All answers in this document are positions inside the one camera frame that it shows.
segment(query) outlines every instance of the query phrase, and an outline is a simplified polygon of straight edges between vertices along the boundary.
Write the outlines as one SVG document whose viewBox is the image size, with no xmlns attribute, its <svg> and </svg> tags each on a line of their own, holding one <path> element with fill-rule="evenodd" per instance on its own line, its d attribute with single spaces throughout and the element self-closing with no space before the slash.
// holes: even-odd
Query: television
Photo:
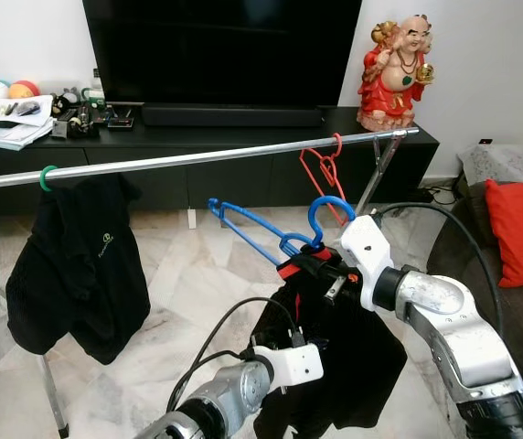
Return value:
<svg viewBox="0 0 523 439">
<path fill-rule="evenodd" d="M 360 0 L 83 0 L 108 102 L 261 113 L 333 106 Z"/>
</svg>

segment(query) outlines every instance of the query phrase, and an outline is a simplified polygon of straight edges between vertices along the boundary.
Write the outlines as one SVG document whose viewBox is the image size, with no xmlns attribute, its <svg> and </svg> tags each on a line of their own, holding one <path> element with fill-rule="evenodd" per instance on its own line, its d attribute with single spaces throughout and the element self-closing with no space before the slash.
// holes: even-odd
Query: red robe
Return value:
<svg viewBox="0 0 523 439">
<path fill-rule="evenodd" d="M 365 70 L 376 64 L 380 52 L 379 47 L 368 52 L 363 60 Z M 417 56 L 420 65 L 422 65 L 424 63 L 424 54 L 417 52 Z M 412 109 L 412 99 L 419 101 L 422 98 L 423 90 L 424 86 L 418 82 L 414 82 L 404 91 L 388 90 L 383 85 L 380 73 L 372 82 L 363 81 L 361 84 L 361 88 L 358 91 L 361 95 L 361 111 L 373 112 L 374 110 L 382 110 L 390 116 L 400 116 L 406 110 Z"/>
</svg>

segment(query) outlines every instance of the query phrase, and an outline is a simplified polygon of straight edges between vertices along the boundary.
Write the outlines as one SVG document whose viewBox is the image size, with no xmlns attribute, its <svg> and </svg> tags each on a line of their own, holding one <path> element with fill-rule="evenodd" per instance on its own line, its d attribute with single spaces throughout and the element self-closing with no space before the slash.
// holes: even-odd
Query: blue hanger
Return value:
<svg viewBox="0 0 523 439">
<path fill-rule="evenodd" d="M 355 212 L 353 211 L 353 208 L 349 206 L 349 204 L 344 201 L 343 199 L 339 197 L 333 197 L 333 196 L 325 196 L 317 198 L 313 204 L 311 204 L 310 209 L 308 210 L 308 222 L 310 224 L 310 227 L 315 232 L 315 238 L 311 240 L 307 236 L 304 236 L 302 233 L 296 233 L 296 232 L 289 232 L 284 233 L 283 231 L 279 230 L 277 227 L 273 226 L 270 222 L 268 222 L 266 219 L 244 209 L 239 206 L 236 206 L 234 204 L 228 203 L 226 201 L 223 201 L 219 204 L 219 200 L 216 198 L 210 198 L 208 200 L 208 208 L 211 212 L 213 212 L 213 215 L 218 217 L 223 223 L 227 224 L 227 226 L 235 231 L 238 235 L 240 235 L 251 247 L 253 247 L 257 252 L 261 253 L 263 256 L 265 256 L 268 260 L 270 260 L 274 265 L 280 265 L 280 261 L 278 261 L 276 258 L 274 258 L 271 254 L 268 253 L 267 250 L 265 250 L 260 244 L 255 242 L 251 237 L 249 237 L 244 231 L 242 231 L 239 227 L 237 227 L 230 219 L 225 217 L 225 210 L 230 209 L 235 212 L 240 213 L 246 218 L 249 218 L 250 220 L 253 220 L 263 226 L 265 229 L 272 232 L 274 235 L 278 236 L 280 238 L 280 250 L 282 250 L 286 255 L 292 257 L 295 254 L 299 253 L 300 250 L 298 250 L 296 247 L 294 247 L 290 241 L 300 241 L 305 244 L 312 245 L 313 247 L 317 248 L 321 241 L 323 240 L 323 230 L 320 228 L 318 223 L 316 222 L 315 214 L 316 210 L 325 204 L 334 204 L 336 206 L 340 206 L 347 214 L 348 220 L 352 221 L 355 219 Z"/>
</svg>

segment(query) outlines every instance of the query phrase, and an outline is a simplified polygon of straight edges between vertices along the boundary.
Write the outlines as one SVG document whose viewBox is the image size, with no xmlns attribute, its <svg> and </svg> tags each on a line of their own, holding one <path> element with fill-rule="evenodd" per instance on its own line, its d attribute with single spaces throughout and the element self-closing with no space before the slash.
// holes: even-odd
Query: sofa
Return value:
<svg viewBox="0 0 523 439">
<path fill-rule="evenodd" d="M 454 205 L 453 214 L 473 234 L 487 259 L 496 282 L 502 277 L 502 262 L 496 237 L 491 230 L 485 200 L 486 187 L 478 183 L 467 187 L 464 197 Z M 481 264 L 466 237 L 447 220 L 427 263 L 429 274 L 443 274 L 462 282 L 475 297 L 477 310 L 496 327 L 493 299 Z M 523 377 L 523 286 L 499 288 L 503 307 L 504 340 Z"/>
</svg>

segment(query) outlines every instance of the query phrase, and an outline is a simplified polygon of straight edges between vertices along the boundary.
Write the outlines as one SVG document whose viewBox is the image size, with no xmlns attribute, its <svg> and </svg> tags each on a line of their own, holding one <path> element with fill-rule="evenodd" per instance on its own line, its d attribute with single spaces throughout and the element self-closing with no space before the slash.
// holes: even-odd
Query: metal rail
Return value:
<svg viewBox="0 0 523 439">
<path fill-rule="evenodd" d="M 375 139 L 401 139 L 407 135 L 417 134 L 418 127 L 405 128 L 402 130 L 383 131 L 380 133 L 351 134 L 342 137 L 344 144 L 355 144 L 358 142 L 373 141 Z M 288 144 L 277 144 L 267 146 L 252 146 L 249 148 L 239 148 L 224 151 L 214 151 L 210 153 L 199 153 L 189 155 L 176 155 L 172 157 L 148 158 L 144 160 L 133 160 L 127 162 L 105 163 L 100 165 L 64 167 L 49 171 L 46 180 L 58 180 L 61 178 L 94 176 L 98 174 L 110 174 L 115 172 L 140 171 L 145 169 L 155 169 L 158 167 L 183 166 L 196 163 L 215 162 L 218 160 L 228 160 L 231 158 L 252 157 L 256 155 L 268 155 L 285 153 L 289 151 L 299 151 L 305 148 L 321 148 L 324 146 L 337 145 L 334 137 L 316 140 L 304 140 L 301 142 L 291 142 Z M 29 183 L 37 183 L 40 179 L 41 171 L 23 172 L 19 174 L 8 174 L 0 176 L 0 187 L 18 186 Z"/>
</svg>

